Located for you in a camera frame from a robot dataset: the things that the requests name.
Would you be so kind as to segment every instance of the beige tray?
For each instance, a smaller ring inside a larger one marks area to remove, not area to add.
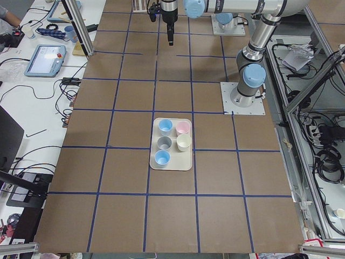
[[[163,119],[169,119],[172,121],[172,130],[168,137],[172,140],[171,148],[168,150],[170,154],[170,161],[166,167],[160,167],[155,161],[155,154],[158,150],[157,140],[162,136],[158,128],[158,124]],[[151,142],[151,153],[150,153],[150,167],[156,170],[173,170],[173,171],[188,171],[192,168],[193,165],[193,152],[192,147],[193,143],[190,145],[189,149],[185,152],[178,150],[176,139],[176,125],[180,121],[187,121],[190,124],[189,135],[192,137],[192,123],[188,119],[172,119],[172,118],[157,118],[153,122],[153,132],[152,132],[152,142]]]

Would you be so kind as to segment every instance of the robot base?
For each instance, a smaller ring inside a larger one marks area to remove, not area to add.
[[[237,87],[235,82],[221,82],[224,114],[241,114],[241,115],[266,115],[264,104],[261,98],[255,99],[249,107],[242,108],[234,104],[230,98],[231,91]]]
[[[234,22],[235,19],[238,19],[238,22],[241,22],[242,19],[237,17],[234,18],[231,23]],[[239,25],[233,25],[226,27],[225,30],[221,29],[219,27],[218,21],[216,20],[216,15],[211,15],[211,20],[212,20],[212,28],[213,28],[213,35],[229,35],[229,36],[246,36],[246,32],[244,30],[244,26],[239,24]]]

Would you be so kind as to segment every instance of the person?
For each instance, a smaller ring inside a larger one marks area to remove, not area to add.
[[[6,35],[12,35],[12,27],[18,27],[21,20],[0,5],[0,52],[5,48]]]

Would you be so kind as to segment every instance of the blue joint cap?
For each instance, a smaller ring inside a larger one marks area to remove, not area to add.
[[[243,79],[247,86],[259,88],[266,79],[266,71],[259,64],[250,64],[243,72]]]
[[[221,13],[216,14],[217,22],[223,25],[231,23],[232,19],[233,19],[232,13],[221,12]]]
[[[183,0],[185,14],[189,18],[198,18],[205,11],[204,0]]]

